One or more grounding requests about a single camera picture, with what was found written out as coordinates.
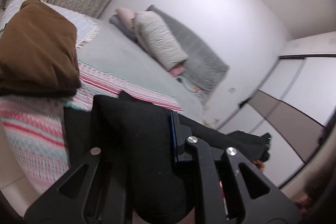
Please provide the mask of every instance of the brown wardrobe panel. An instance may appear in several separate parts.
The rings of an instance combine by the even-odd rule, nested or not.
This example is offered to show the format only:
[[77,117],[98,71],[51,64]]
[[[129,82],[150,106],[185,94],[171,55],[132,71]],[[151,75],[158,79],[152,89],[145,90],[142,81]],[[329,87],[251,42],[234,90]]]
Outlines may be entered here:
[[304,161],[317,149],[323,126],[294,107],[280,102],[267,120]]
[[267,116],[277,102],[277,99],[260,90],[258,90],[257,93],[249,100],[249,104],[263,117]]

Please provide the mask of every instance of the gray pillow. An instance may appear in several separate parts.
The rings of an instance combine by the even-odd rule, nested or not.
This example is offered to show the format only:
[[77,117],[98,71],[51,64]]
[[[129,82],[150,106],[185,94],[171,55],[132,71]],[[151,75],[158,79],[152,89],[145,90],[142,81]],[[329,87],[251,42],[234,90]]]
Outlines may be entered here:
[[147,11],[154,11],[166,22],[182,49],[189,55],[183,64],[183,75],[202,90],[202,96],[208,95],[223,80],[229,66],[188,27],[154,5],[149,6]]
[[137,43],[137,36],[135,33],[131,32],[124,23],[121,22],[118,15],[113,15],[110,17],[110,23],[115,25],[125,36]]
[[167,71],[188,58],[166,23],[155,12],[137,12],[134,31],[142,48]]

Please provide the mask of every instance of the light gray bed sheet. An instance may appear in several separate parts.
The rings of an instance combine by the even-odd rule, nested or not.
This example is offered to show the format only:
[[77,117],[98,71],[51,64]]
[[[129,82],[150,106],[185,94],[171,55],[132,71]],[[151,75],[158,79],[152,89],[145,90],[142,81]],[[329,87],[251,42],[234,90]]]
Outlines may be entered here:
[[77,49],[78,59],[134,84],[174,96],[183,115],[202,122],[199,99],[187,91],[155,60],[112,24],[91,18],[100,30],[88,44]]

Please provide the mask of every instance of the black device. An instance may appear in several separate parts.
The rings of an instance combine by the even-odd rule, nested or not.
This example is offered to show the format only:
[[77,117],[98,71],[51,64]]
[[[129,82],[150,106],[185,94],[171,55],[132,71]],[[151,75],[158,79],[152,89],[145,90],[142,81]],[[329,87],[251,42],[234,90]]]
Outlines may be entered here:
[[[170,114],[174,168],[195,173],[196,224],[297,224],[301,213],[236,148],[210,147]],[[222,181],[227,212],[219,186]],[[132,221],[128,164],[122,148],[91,149],[27,210],[28,224],[126,224]]]

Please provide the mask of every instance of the white wardrobe panel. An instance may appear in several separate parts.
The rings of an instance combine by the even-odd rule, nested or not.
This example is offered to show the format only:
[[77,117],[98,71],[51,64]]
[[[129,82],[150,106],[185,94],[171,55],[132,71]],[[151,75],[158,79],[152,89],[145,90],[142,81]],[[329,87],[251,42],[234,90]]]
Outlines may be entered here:
[[326,125],[336,106],[336,58],[307,58],[284,101]]
[[280,60],[272,74],[259,89],[276,99],[288,88],[303,60]]
[[228,134],[240,130],[249,133],[262,120],[263,117],[256,112],[253,107],[249,104],[245,104],[239,112],[219,130],[219,132]]
[[272,140],[269,150],[270,158],[265,162],[264,175],[274,185],[280,186],[303,165],[303,162],[285,139],[267,121],[264,121],[253,132],[257,136],[262,136],[265,133],[270,133]]

